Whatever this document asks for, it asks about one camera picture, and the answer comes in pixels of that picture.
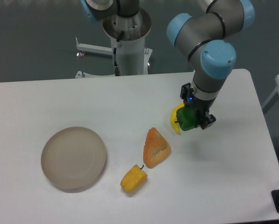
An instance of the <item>cable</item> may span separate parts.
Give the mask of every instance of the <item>cable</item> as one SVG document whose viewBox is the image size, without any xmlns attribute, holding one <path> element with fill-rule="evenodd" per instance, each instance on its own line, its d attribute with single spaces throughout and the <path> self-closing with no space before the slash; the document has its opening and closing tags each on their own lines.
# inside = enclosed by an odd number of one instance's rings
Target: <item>cable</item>
<svg viewBox="0 0 279 224">
<path fill-rule="evenodd" d="M 115 72 L 115 70 L 118 68 L 118 64 L 117 64 L 117 62 L 116 62 L 116 49 L 117 49 L 117 47 L 118 47 L 118 45 L 119 45 L 120 40 L 123 38 L 124 34 L 125 34 L 124 31 L 122 31 L 122 32 L 120 33 L 120 35 L 119 35 L 118 38 L 116 39 L 116 43 L 115 43 L 115 46 L 114 46 L 114 48 L 113 48 L 113 61 L 114 61 L 114 74 L 115 74 L 115 76 L 120 76 L 120 73 L 119 73 L 119 72 Z"/>
</svg>

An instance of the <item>yellow bell pepper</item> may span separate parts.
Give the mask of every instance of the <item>yellow bell pepper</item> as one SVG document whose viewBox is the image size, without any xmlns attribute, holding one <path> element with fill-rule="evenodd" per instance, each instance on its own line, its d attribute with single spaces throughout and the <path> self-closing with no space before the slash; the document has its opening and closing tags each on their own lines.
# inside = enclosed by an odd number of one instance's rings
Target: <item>yellow bell pepper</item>
<svg viewBox="0 0 279 224">
<path fill-rule="evenodd" d="M 121 187 L 127 193 L 135 190 L 147 179 L 148 175 L 142 170 L 142 168 L 139 168 L 138 165 L 134 165 L 123 177 Z"/>
</svg>

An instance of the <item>beige plate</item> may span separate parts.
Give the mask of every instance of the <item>beige plate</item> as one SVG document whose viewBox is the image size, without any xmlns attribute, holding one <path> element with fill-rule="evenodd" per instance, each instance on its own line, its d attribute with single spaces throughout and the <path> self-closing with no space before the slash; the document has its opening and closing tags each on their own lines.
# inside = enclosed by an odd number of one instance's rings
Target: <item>beige plate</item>
<svg viewBox="0 0 279 224">
<path fill-rule="evenodd" d="M 46 143 L 41 165 L 46 177 L 60 190 L 83 191 L 90 187 L 106 162 L 101 137 L 84 127 L 69 127 Z"/>
</svg>

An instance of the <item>gray floor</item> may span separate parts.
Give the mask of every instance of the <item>gray floor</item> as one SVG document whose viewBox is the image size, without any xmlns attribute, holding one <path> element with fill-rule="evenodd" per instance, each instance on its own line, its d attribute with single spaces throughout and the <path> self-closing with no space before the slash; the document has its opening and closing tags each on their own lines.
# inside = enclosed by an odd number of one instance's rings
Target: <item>gray floor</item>
<svg viewBox="0 0 279 224">
<path fill-rule="evenodd" d="M 146 38 L 146 46 L 153 49 L 150 73 L 192 71 L 169 43 L 165 31 L 179 13 L 202 15 L 196 0 L 140 2 L 152 19 L 152 30 Z M 263 103 L 279 74 L 279 0 L 251 2 L 256 11 L 254 24 L 226 41 L 237 51 L 235 68 L 250 71 Z M 91 24 L 78 0 L 0 0 L 0 82 L 74 78 L 78 70 L 113 74 L 109 57 L 88 55 L 77 59 L 75 37 L 81 43 L 110 47 L 101 22 Z M 279 156 L 279 101 L 265 118 Z"/>
</svg>

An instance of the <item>blue joint cap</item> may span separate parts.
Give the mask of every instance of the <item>blue joint cap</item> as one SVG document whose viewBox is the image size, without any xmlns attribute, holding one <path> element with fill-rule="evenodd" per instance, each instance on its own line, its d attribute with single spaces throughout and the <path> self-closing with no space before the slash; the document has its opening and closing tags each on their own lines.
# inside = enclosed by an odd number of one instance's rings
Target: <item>blue joint cap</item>
<svg viewBox="0 0 279 224">
<path fill-rule="evenodd" d="M 226 79 L 234 68 L 236 58 L 236 51 L 230 43 L 214 40 L 202 50 L 200 63 L 211 78 Z"/>
<path fill-rule="evenodd" d="M 167 29 L 166 29 L 166 35 L 167 35 L 168 39 L 170 40 L 170 42 L 173 44 L 173 46 L 175 46 L 177 36 L 178 36 L 180 30 L 182 29 L 183 25 L 190 18 L 192 18 L 191 15 L 189 15 L 187 13 L 181 13 L 181 14 L 175 16 L 172 19 L 172 21 L 170 21 L 170 23 L 168 24 Z"/>
<path fill-rule="evenodd" d="M 244 22 L 242 29 L 249 27 L 255 20 L 255 9 L 250 0 L 240 0 L 244 10 Z"/>
<path fill-rule="evenodd" d="M 89 10 L 86 0 L 80 0 L 83 12 L 86 14 L 90 22 L 97 22 L 96 18 L 93 16 L 92 12 Z"/>
</svg>

